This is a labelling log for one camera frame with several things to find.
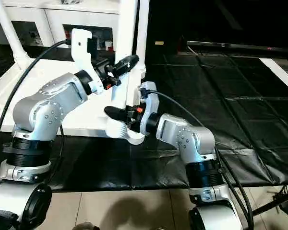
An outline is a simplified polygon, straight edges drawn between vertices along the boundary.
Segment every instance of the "tile floor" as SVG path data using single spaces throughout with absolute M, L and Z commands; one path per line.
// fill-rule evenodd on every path
M 255 209 L 269 202 L 280 187 L 245 191 Z M 90 221 L 101 230 L 189 230 L 187 214 L 192 207 L 186 189 L 56 193 L 46 220 L 37 229 L 72 230 L 76 224 Z M 256 216 L 254 223 L 255 230 L 288 230 L 288 216 L 276 208 Z

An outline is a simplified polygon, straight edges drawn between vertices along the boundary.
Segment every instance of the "cabinet door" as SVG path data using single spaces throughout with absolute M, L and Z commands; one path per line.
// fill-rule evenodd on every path
M 44 9 L 6 7 L 6 11 L 22 45 L 51 46 L 54 44 Z M 8 44 L 1 25 L 0 44 Z
M 83 28 L 98 37 L 98 49 L 105 49 L 105 41 L 115 49 L 118 14 L 64 10 L 46 10 L 46 14 L 55 42 L 69 38 L 72 28 Z

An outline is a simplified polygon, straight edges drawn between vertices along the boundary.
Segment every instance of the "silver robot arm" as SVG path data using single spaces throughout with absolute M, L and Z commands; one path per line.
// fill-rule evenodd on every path
M 104 60 L 94 66 L 94 77 L 85 70 L 66 73 L 16 104 L 12 141 L 3 147 L 8 157 L 0 165 L 0 219 L 20 230 L 34 229 L 44 221 L 52 194 L 45 184 L 51 142 L 63 119 L 88 95 L 120 85 L 118 77 L 138 60 L 136 55 L 128 56 L 114 66 Z
M 157 113 L 158 96 L 147 93 L 156 91 L 153 82 L 144 82 L 139 91 L 145 111 L 138 106 L 122 111 L 106 107 L 112 118 L 124 121 L 133 131 L 144 135 L 154 134 L 160 141 L 168 143 L 180 152 L 189 180 L 190 200 L 196 207 L 189 212 L 192 230 L 242 230 L 235 206 L 215 153 L 215 138 L 206 127 L 195 127 L 185 119 L 169 114 Z

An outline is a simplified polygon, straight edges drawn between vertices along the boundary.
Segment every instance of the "white stripe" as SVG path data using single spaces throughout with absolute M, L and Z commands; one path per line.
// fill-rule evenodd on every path
M 260 58 L 260 60 L 288 86 L 288 74 L 275 61 L 270 58 Z

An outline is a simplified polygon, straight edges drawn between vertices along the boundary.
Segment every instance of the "black mat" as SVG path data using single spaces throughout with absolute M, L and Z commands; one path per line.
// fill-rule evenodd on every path
M 288 184 L 288 88 L 259 59 L 175 55 L 149 62 L 145 80 L 154 81 L 212 130 L 244 186 Z M 196 125 L 163 98 L 159 110 Z M 10 134 L 1 134 L 0 144 L 9 140 Z M 59 137 L 53 146 L 55 160 Z M 139 146 L 67 137 L 51 185 L 57 191 L 157 189 L 186 187 L 187 179 L 178 152 L 153 136 Z

